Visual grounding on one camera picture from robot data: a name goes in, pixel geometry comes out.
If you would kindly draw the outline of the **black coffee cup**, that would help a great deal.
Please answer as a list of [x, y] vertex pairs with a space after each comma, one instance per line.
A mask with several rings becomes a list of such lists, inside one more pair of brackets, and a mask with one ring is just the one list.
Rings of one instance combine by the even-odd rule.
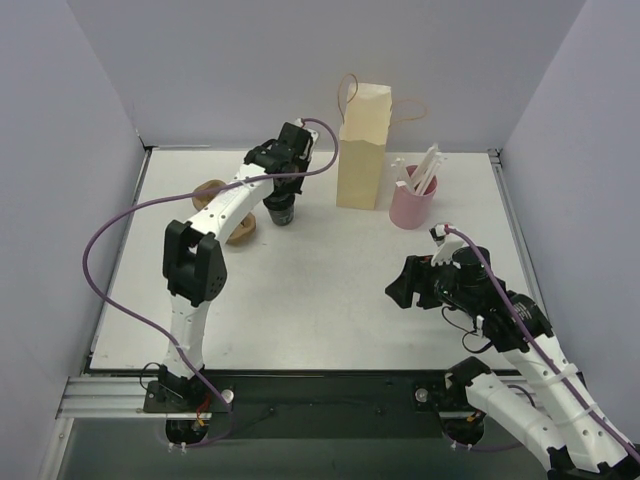
[[281, 197], [267, 197], [263, 201], [271, 221], [276, 226], [289, 225], [295, 216], [295, 195], [288, 194]]

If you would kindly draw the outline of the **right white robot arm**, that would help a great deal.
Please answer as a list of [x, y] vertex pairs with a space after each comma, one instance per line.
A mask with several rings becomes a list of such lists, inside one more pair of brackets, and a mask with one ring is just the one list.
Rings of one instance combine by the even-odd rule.
[[442, 265], [411, 255], [385, 293], [402, 309], [463, 312], [520, 373], [539, 408], [520, 399], [476, 356], [446, 372], [444, 398], [492, 418], [539, 461], [548, 478], [638, 478], [638, 447], [606, 420], [539, 306], [492, 272], [486, 248], [462, 247]]

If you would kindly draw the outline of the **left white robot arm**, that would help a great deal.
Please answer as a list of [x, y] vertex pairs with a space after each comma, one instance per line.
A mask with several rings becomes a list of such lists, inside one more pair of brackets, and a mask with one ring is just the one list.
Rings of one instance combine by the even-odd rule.
[[272, 222], [286, 226], [319, 135], [300, 121], [285, 123], [275, 139], [250, 150], [226, 191], [185, 222], [165, 230], [162, 273], [171, 300], [173, 337], [148, 386], [144, 409], [151, 413], [193, 412], [211, 392], [200, 380], [208, 310], [227, 280], [223, 245], [258, 205]]

